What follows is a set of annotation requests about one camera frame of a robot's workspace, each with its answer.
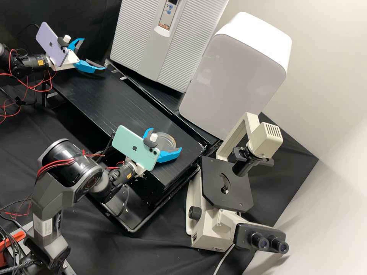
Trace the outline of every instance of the microscope eyepiece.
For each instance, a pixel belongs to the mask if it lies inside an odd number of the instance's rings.
[[[261,233],[253,233],[250,237],[251,245],[255,249],[266,251],[269,248],[269,241]]]
[[[271,248],[278,251],[278,253],[286,254],[289,251],[289,245],[285,241],[280,241],[275,236],[269,236],[268,241]]]

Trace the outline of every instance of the black cloth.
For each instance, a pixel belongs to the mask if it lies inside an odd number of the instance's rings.
[[[275,223],[317,162],[291,137],[283,135],[284,145],[274,156],[276,165],[250,172],[255,206],[249,215],[267,225]],[[0,207],[32,192],[37,158],[60,138],[69,138],[92,152],[108,141],[107,135],[69,104],[55,112],[23,107],[19,115],[0,125]],[[63,235],[71,246],[69,263],[77,274],[213,274],[223,253],[190,247],[185,231],[186,191],[187,187],[182,188],[135,234],[110,222],[83,198],[64,215]],[[31,215],[18,221],[25,224]],[[15,229],[5,220],[0,219],[0,224],[9,231]],[[241,274],[252,257],[248,251],[233,249],[218,274]]]
[[[58,36],[85,38],[78,52],[81,59],[101,60],[112,43],[120,6],[121,0],[2,0],[0,43],[43,53],[36,41],[35,27],[16,35],[28,24],[45,21]]]

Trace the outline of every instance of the label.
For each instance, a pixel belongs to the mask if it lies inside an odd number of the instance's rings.
[[[41,234],[42,237],[51,235],[52,234],[52,219],[43,221],[40,218],[38,218],[35,214],[33,214],[33,228],[39,234]]]

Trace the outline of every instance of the white wall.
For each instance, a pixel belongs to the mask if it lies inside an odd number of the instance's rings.
[[[367,1],[229,0],[218,27],[239,11],[292,38],[287,79],[264,113],[320,157],[367,112]]]
[[[320,158],[278,220],[290,252],[257,252],[244,274],[367,274],[367,1],[229,0],[293,39],[264,113]]]

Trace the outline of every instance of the black table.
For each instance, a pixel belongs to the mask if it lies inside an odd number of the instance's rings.
[[[271,122],[263,115],[260,120]],[[32,192],[36,159],[53,141],[69,138],[78,147],[94,152],[108,140],[104,131],[71,104],[55,112],[39,106],[24,107],[18,116],[0,125],[0,133],[0,205]],[[245,214],[246,218],[269,226],[275,224],[317,162],[293,138],[283,131],[282,135],[284,143],[274,155],[275,166],[257,166],[249,173],[254,207]],[[82,199],[65,211],[63,234],[72,248],[68,261],[78,274],[211,275],[223,254],[190,247],[190,237],[185,232],[186,191],[182,188],[135,234],[111,223],[91,202]],[[30,220],[31,216],[19,219],[22,224]],[[9,231],[15,229],[10,222],[0,223]],[[218,274],[241,274],[252,256],[234,249]]]

